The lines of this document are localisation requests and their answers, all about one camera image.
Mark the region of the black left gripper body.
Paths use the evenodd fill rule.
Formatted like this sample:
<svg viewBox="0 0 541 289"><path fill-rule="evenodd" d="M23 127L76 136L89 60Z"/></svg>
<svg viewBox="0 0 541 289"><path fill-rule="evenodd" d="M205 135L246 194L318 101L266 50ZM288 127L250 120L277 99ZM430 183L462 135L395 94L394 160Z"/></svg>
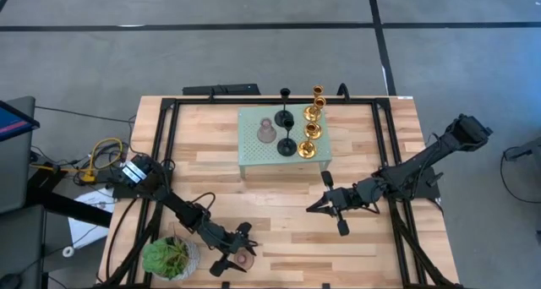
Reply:
<svg viewBox="0 0 541 289"><path fill-rule="evenodd" d="M221 258L210 267L210 273L213 276L221 276L225 271L224 264L228 257L231 254L236 254L240 248L244 248L243 242L245 239L249 239L251 228L250 223L243 222L235 232L228 232L223 226L219 226L214 222L207 224L206 233L210 237L207 245L211 248L217 248L222 253Z"/></svg>

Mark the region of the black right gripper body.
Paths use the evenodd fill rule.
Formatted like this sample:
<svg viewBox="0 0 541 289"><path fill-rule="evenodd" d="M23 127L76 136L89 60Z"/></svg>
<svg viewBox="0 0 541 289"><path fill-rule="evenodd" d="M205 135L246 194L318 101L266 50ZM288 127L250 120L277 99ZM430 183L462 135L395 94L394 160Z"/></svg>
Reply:
<svg viewBox="0 0 541 289"><path fill-rule="evenodd" d="M328 171L321 173L323 183L327 187L324 196L329 200L328 205L334 208L334 215L337 220L337 229L341 237L347 236L350 233L347 221L343 218L342 212L345 210L356 210L359 204L355 203L353 198L354 190L351 188L333 188L334 182L332 175Z"/></svg>

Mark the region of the pink ribbed glass candle holder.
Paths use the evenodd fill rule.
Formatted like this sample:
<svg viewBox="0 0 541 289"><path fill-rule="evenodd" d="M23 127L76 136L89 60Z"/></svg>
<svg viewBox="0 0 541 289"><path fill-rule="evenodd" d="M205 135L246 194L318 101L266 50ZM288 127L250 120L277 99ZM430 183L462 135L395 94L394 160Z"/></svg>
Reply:
<svg viewBox="0 0 541 289"><path fill-rule="evenodd" d="M261 143L265 144L272 143L276 139L276 130L268 117L261 119L260 127L257 131L257 138Z"/></svg>
<svg viewBox="0 0 541 289"><path fill-rule="evenodd" d="M239 249L234 254L233 262L244 270L250 270L254 265L254 256L247 249Z"/></svg>

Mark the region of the gold metal candlestick holder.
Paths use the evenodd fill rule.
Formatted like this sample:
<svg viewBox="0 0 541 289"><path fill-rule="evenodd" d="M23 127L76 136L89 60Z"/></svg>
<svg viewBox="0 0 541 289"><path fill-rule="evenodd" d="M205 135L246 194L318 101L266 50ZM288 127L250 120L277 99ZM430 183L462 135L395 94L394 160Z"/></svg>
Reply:
<svg viewBox="0 0 541 289"><path fill-rule="evenodd" d="M298 154L304 159L311 159L315 156L317 149L313 140L320 137L320 126L310 122L304 128L307 139L298 145Z"/></svg>
<svg viewBox="0 0 541 289"><path fill-rule="evenodd" d="M305 126L304 132L309 139L318 139L322 134L322 128L319 125L321 119L322 109L326 105L326 99L322 96L318 96L314 99L312 106L307 106L303 110L303 116L308 121Z"/></svg>
<svg viewBox="0 0 541 289"><path fill-rule="evenodd" d="M310 122L320 120L321 111L326 105L326 99L323 96L325 88L323 85L315 85L313 87L314 101L311 106L307 106L303 111L303 116Z"/></svg>

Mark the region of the black metal candlestick holder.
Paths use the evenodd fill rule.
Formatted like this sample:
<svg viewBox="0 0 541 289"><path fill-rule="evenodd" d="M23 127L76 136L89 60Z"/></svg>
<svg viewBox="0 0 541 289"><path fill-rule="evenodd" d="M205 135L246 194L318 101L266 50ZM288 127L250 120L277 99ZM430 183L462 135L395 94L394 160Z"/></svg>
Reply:
<svg viewBox="0 0 541 289"><path fill-rule="evenodd" d="M286 129L286 137L281 139L277 144L277 151L282 156L292 156L297 151L296 142L290 138L290 132L294 126L292 118L287 118L283 121L283 127Z"/></svg>
<svg viewBox="0 0 541 289"><path fill-rule="evenodd" d="M282 109L275 114L274 120L277 126L284 128L285 122L293 120L293 115L287 110L287 100L291 94L288 88L280 90Z"/></svg>

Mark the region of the green succulent in white pot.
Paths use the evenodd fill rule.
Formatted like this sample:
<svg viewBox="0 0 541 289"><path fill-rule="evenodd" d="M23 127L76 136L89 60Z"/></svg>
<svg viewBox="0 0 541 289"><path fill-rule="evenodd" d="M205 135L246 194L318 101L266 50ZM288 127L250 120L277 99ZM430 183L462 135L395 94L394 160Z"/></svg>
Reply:
<svg viewBox="0 0 541 289"><path fill-rule="evenodd" d="M162 237L143 247L143 269L166 281L189 278L200 262L198 246L178 236Z"/></svg>

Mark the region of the green perforated metal shelf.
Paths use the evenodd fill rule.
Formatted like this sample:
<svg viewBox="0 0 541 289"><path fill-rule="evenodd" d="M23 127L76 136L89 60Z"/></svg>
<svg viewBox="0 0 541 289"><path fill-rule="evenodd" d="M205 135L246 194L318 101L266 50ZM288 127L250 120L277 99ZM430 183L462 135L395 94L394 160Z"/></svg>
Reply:
<svg viewBox="0 0 541 289"><path fill-rule="evenodd" d="M279 166L300 163L318 163L320 172L326 171L332 160L331 137L327 128L325 109L316 122L321 127L318 139L311 139L316 149L313 157L305 159L295 152L291 156L283 156L277 150L280 140L287 137L287 131L278 127L274 116L281 106L241 106L238 108L238 165L241 177L245 178L247 166ZM275 139L270 143L260 141L257 133L264 119L271 120L271 127L276 131Z"/></svg>

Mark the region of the white paper sheet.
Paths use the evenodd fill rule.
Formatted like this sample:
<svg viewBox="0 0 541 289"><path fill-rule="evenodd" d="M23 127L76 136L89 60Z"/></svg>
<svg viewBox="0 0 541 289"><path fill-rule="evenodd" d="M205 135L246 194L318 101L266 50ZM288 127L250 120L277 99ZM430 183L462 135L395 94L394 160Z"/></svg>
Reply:
<svg viewBox="0 0 541 289"><path fill-rule="evenodd" d="M82 194L75 201L89 204L97 209L112 213L116 200L112 197L112 190L101 188L94 192ZM68 218L69 229L73 241L73 248L79 249L108 235L108 227L97 226L84 221Z"/></svg>

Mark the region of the flat black box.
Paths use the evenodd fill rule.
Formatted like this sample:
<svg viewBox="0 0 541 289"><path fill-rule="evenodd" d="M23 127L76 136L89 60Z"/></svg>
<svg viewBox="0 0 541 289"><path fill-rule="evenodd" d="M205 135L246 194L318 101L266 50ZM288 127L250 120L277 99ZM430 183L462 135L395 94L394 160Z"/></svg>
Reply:
<svg viewBox="0 0 541 289"><path fill-rule="evenodd" d="M202 85L183 88L183 95L261 95L257 84Z"/></svg>

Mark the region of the black stand beam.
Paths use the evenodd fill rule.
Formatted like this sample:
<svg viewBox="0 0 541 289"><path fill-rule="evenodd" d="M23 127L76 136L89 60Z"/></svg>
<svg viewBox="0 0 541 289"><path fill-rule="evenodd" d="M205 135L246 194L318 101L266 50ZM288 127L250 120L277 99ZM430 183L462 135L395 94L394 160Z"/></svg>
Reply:
<svg viewBox="0 0 541 289"><path fill-rule="evenodd" d="M112 213L53 192L66 172L38 170L27 182L26 205L42 205L47 211L93 225L109 227Z"/></svg>

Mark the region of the dark screen with blue display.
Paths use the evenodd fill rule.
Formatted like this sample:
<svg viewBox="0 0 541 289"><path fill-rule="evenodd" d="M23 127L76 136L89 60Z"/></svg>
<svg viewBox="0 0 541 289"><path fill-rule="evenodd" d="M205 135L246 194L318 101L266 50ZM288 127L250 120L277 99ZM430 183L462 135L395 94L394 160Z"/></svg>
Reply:
<svg viewBox="0 0 541 289"><path fill-rule="evenodd" d="M0 142L36 130L40 126L33 117L0 101Z"/></svg>

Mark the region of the black aluminium rail frame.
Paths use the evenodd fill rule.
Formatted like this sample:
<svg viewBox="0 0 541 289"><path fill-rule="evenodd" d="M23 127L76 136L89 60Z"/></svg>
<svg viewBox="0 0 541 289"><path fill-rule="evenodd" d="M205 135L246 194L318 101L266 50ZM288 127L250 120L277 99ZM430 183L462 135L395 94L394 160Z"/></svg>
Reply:
<svg viewBox="0 0 541 289"><path fill-rule="evenodd" d="M241 177L238 108L278 102L270 95L183 96L178 106L169 96L141 99L134 148L174 160L172 186L182 198L200 198L211 207L213 220L229 230L251 223L250 235L259 244L250 270L227 270L220 277L210 274L220 254L202 247L198 269L183 286L399 288L415 281L413 262L406 272L399 268L385 200L379 214L347 212L350 233L341 237L333 219L306 211L324 190L317 164L250 167ZM347 186L380 167L379 140L385 142L387 162L395 160L395 151L408 159L424 147L413 100L354 96L344 101L331 95L325 114L336 185Z"/></svg>

